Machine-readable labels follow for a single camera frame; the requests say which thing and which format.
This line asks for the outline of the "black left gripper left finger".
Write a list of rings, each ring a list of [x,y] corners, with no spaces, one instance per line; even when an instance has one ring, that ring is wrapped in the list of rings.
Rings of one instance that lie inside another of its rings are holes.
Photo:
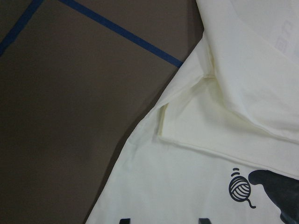
[[[119,224],[130,224],[130,215],[122,214],[119,218]]]

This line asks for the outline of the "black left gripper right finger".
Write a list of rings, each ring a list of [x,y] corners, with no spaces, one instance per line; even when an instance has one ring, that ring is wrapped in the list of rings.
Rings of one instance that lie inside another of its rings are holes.
[[[199,218],[198,218],[198,223],[199,224],[211,224],[212,222],[211,222],[209,214],[208,213],[200,214]]]

